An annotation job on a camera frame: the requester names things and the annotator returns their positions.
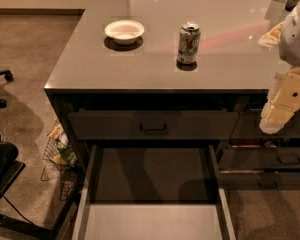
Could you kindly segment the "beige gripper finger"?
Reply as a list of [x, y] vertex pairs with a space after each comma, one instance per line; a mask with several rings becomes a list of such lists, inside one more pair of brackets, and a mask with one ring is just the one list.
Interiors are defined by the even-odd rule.
[[281, 34], [283, 23], [280, 22], [276, 26], [274, 26], [272, 29], [270, 29], [268, 32], [263, 34], [259, 40], [258, 44], [263, 47], [276, 47], [279, 44], [279, 38]]

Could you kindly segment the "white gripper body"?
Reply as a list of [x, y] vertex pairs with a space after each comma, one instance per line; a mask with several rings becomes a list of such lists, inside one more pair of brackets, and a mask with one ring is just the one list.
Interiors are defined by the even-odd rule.
[[300, 67], [276, 73], [261, 112], [261, 118], [274, 125], [285, 125], [300, 109]]

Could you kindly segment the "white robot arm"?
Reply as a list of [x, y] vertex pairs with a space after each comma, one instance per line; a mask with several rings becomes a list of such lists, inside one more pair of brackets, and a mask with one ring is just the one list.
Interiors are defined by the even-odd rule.
[[291, 68], [285, 74], [276, 73], [271, 81], [259, 124], [266, 134], [279, 132], [300, 109], [300, 1], [282, 23], [259, 39], [259, 44], [269, 46], [275, 38], [280, 59]]

